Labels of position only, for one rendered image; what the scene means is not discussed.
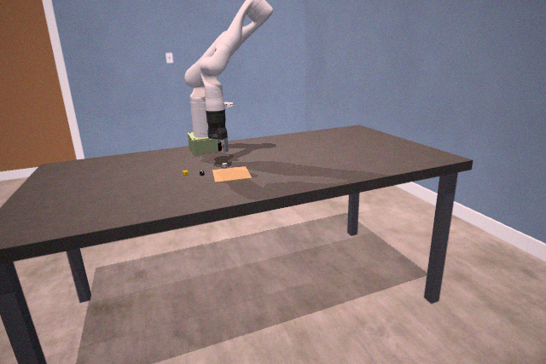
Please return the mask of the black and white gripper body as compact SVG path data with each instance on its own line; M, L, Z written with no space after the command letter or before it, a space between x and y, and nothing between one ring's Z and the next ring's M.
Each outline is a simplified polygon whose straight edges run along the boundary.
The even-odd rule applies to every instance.
M234 107L233 102L224 102L224 98L206 98L206 120L208 138L222 140L227 138L225 127L225 108Z

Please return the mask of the orange flat mat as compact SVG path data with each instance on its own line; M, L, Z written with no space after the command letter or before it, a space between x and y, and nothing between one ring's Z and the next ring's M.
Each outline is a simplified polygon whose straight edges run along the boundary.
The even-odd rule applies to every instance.
M229 182L236 180L251 179L247 167L235 167L221 170L213 170L215 182Z

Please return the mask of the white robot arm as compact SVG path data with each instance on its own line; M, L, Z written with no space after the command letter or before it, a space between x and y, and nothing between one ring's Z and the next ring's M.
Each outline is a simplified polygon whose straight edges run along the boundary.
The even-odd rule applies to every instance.
M223 32L207 52L185 73L186 84L194 88L190 96L190 104L195 137L208 137L206 98L224 97L223 87L218 82L217 76L224 71L229 58L270 18L272 13L273 8L265 0L246 0L228 31ZM242 27L246 15L253 22Z

